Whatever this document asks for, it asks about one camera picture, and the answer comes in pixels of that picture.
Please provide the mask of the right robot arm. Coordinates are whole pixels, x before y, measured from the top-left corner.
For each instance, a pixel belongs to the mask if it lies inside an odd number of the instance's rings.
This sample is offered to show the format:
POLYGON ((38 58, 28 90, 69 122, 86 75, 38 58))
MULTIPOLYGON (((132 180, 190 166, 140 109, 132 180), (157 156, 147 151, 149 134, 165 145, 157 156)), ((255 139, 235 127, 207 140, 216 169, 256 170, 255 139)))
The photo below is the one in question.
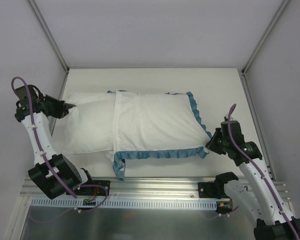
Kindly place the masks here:
POLYGON ((229 197, 255 223, 253 235, 257 240, 299 240, 300 218, 285 205, 273 184, 257 145, 246 142, 238 121, 226 119, 216 128, 206 148, 234 161, 245 176, 251 192, 233 172, 215 177, 204 190, 210 197, 229 197))

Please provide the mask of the blue patterned pillowcase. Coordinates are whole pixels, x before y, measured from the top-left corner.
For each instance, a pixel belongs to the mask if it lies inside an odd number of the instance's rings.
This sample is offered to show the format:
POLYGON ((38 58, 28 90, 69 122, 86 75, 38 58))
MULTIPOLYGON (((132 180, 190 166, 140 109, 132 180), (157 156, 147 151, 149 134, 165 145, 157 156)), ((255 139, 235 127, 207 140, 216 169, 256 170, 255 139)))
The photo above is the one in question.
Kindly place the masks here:
POLYGON ((127 160, 204 159, 209 154, 212 133, 192 92, 108 93, 115 97, 112 169, 118 179, 125 179, 127 160))

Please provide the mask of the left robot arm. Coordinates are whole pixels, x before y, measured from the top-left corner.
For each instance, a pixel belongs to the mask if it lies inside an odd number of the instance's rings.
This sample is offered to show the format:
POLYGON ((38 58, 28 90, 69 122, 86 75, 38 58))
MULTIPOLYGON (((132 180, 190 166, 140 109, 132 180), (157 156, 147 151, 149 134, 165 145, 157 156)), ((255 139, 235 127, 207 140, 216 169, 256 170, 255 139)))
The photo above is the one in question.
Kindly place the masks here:
POLYGON ((30 179, 52 200, 64 193, 75 196, 76 189, 83 195, 91 194, 95 188, 91 175, 57 151, 49 128, 49 117, 62 119, 74 105, 43 95, 31 84, 17 88, 15 93, 19 100, 14 116, 27 130, 34 153, 30 179))

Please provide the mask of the white pillow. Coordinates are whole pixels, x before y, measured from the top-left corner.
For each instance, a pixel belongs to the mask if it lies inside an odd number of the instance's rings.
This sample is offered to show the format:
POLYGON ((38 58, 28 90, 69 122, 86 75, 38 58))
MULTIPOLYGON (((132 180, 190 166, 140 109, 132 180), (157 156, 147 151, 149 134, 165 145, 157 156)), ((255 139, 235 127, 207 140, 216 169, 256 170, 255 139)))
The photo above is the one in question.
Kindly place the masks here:
POLYGON ((116 95, 106 92, 69 91, 73 105, 66 118, 63 153, 90 154, 113 150, 113 119, 116 95))

